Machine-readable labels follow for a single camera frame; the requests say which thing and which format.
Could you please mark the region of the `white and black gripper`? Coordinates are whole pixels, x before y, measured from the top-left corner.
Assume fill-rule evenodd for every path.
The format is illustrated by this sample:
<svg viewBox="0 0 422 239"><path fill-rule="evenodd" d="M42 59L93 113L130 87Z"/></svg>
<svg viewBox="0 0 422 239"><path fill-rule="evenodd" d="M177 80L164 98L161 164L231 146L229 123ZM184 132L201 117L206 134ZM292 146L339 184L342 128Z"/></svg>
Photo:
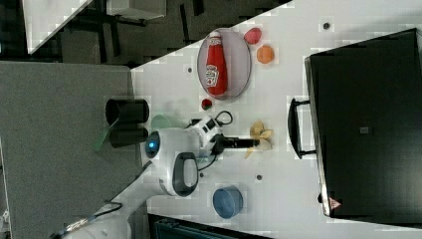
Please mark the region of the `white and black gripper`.
<svg viewBox="0 0 422 239"><path fill-rule="evenodd" d="M206 116L203 119L193 119L191 126L199 133L200 156L208 156L211 154L215 142L213 138L217 134L223 132L223 124L215 118ZM224 148L228 149L246 149L255 148L260 144L258 139L227 137Z"/></svg>

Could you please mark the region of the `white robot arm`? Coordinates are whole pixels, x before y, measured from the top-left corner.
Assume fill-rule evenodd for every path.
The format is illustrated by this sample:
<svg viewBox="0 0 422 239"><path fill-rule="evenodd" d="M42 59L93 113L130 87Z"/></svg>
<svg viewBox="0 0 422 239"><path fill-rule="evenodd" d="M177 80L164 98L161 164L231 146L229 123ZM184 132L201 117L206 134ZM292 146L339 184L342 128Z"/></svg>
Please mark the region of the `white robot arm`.
<svg viewBox="0 0 422 239"><path fill-rule="evenodd" d="M226 136L223 125L206 116L185 128L153 131L145 142L148 164L141 175L96 213L65 226L49 239L131 239L128 219L148 198L186 197L195 191L199 158L216 157L226 148L251 148L260 143L255 138Z"/></svg>

